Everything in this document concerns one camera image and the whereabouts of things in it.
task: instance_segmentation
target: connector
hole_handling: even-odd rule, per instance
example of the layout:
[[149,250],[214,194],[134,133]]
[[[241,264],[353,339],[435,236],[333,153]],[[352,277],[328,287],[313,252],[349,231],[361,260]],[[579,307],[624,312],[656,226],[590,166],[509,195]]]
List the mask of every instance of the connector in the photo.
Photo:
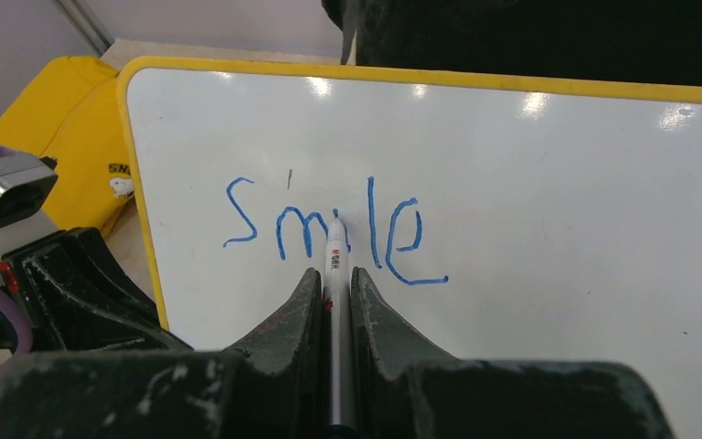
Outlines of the connector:
[[0,157],[0,229],[37,213],[58,175],[30,154]]

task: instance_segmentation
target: pen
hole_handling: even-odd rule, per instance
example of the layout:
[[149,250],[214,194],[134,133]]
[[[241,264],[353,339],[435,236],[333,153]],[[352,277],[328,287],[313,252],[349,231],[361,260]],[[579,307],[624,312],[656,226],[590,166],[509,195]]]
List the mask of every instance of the pen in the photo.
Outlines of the pen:
[[326,429],[329,437],[356,437],[356,384],[351,331],[351,280],[346,227],[335,219],[327,232],[322,290]]

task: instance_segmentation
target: white board surface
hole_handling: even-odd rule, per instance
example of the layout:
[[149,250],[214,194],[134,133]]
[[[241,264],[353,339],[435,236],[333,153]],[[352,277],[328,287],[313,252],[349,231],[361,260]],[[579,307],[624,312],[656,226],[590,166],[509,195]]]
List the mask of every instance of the white board surface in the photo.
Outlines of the white board surface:
[[618,361],[702,437],[702,104],[171,69],[126,93],[167,321],[195,348],[323,266],[290,208],[337,209],[352,264],[453,355]]

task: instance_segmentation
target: white wall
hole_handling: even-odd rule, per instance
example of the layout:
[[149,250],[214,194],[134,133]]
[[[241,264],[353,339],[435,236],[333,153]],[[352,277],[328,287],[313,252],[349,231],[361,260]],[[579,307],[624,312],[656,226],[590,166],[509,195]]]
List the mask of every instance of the white wall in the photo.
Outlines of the white wall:
[[321,0],[87,0],[114,37],[340,56]]
[[0,0],[0,115],[53,58],[92,51],[49,0]]

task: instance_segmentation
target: red marking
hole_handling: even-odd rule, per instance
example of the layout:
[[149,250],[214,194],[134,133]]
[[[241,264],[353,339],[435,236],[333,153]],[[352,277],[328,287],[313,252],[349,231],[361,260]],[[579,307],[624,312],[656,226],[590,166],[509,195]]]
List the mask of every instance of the red marking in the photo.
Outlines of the red marking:
[[0,272],[4,277],[4,282],[6,283],[6,290],[9,293],[19,293],[20,285],[17,284],[17,278],[15,277],[15,272],[12,271],[12,266],[9,262],[0,262]]

